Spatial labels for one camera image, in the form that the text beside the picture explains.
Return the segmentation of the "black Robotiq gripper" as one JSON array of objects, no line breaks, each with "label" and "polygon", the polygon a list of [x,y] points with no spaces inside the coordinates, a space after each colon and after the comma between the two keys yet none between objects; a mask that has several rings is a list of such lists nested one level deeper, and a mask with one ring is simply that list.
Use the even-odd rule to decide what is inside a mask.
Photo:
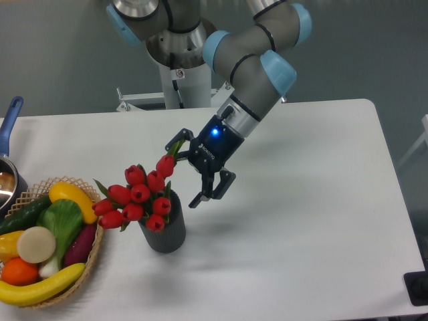
[{"label": "black Robotiq gripper", "polygon": [[[190,149],[181,151],[185,142],[190,142]],[[183,128],[167,143],[167,155],[173,156],[174,161],[188,159],[201,174],[201,191],[189,203],[190,208],[196,208],[203,201],[223,198],[236,179],[236,174],[222,167],[243,142],[243,137],[214,115],[197,137],[191,130]],[[216,172],[219,172],[220,181],[214,187]]]}]

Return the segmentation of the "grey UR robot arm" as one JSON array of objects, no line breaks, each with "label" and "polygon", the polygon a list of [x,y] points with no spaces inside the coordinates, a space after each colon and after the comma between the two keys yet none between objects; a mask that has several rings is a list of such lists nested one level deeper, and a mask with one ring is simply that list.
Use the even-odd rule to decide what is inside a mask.
[{"label": "grey UR robot arm", "polygon": [[168,109],[208,107],[211,76],[232,88],[216,115],[198,135],[183,129],[180,152],[201,175],[201,191],[191,207],[224,196],[235,179],[225,163],[283,98],[296,80],[284,59],[312,31],[308,10],[287,1],[249,1],[254,24],[232,35],[201,17],[198,1],[111,1],[106,14],[130,45],[144,43],[158,65]]}]

